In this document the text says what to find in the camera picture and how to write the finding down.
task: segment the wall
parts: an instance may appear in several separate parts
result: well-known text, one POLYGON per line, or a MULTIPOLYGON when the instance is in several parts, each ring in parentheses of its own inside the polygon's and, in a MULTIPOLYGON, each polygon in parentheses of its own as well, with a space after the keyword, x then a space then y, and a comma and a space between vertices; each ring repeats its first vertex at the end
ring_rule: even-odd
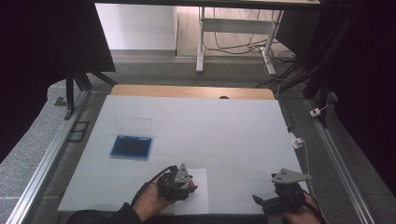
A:
POLYGON ((110 49, 176 49, 175 7, 95 5, 110 49))

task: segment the gray floor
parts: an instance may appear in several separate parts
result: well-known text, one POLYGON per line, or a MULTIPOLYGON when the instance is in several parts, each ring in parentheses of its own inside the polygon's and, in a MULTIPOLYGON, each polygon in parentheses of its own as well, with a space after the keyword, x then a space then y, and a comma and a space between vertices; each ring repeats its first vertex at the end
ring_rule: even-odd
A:
MULTIPOLYGON (((117 74, 108 74, 120 83, 182 86, 220 86, 254 88, 267 81, 262 60, 205 59, 205 72, 195 74, 195 60, 175 58, 169 55, 131 55, 113 51, 117 74)), ((277 66, 277 71, 285 69, 277 66)), ((56 211, 67 188, 78 159, 89 138, 103 101, 110 87, 103 81, 90 77, 92 91, 78 121, 87 121, 88 131, 81 142, 66 142, 53 168, 36 198, 25 223, 65 223, 68 214, 56 211)), ((313 190, 323 212, 330 223, 361 223, 349 200, 344 186, 336 173, 332 161, 321 141, 314 121, 308 114, 302 96, 303 86, 296 86, 277 96, 288 127, 305 140, 309 161, 309 172, 313 176, 313 190)), ((50 141, 65 115, 65 106, 55 106, 59 97, 65 96, 64 82, 49 88, 49 100, 42 113, 22 138, 11 154, 0 165, 0 224, 6 223, 13 207, 30 180, 48 148, 50 141)), ((378 176, 370 162, 350 138, 333 113, 333 104, 328 108, 329 132, 353 174, 357 186, 369 205, 377 223, 394 223, 396 200, 378 176)), ((69 139, 79 139, 78 133, 70 133, 69 139)), ((304 147, 296 155, 302 169, 308 172, 304 147)), ((280 223, 271 217, 270 223, 280 223)))

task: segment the black sleeve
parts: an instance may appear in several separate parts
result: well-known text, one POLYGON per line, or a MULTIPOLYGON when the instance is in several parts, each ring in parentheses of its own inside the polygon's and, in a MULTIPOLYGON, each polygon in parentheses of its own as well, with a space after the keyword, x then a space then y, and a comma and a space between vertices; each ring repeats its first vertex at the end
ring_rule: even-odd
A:
POLYGON ((140 217, 128 203, 111 217, 104 217, 94 224, 142 224, 140 217))

